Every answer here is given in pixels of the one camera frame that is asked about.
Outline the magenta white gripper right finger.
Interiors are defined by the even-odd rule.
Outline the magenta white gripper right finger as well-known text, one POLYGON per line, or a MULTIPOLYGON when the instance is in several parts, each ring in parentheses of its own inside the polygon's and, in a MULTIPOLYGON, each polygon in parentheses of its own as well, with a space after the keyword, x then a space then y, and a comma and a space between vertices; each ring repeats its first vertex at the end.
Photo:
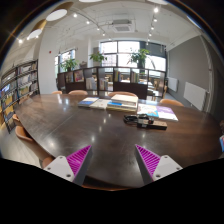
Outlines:
POLYGON ((145 185, 182 169, 170 156, 159 156, 140 145, 135 145, 135 156, 145 185))

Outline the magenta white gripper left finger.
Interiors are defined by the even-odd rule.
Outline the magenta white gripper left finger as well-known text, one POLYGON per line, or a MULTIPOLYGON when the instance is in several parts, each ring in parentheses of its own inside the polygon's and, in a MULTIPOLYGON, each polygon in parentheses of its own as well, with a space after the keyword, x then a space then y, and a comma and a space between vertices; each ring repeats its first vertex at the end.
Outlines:
POLYGON ((92 157, 92 146, 88 145, 69 156, 58 156, 44 170, 81 186, 92 157))

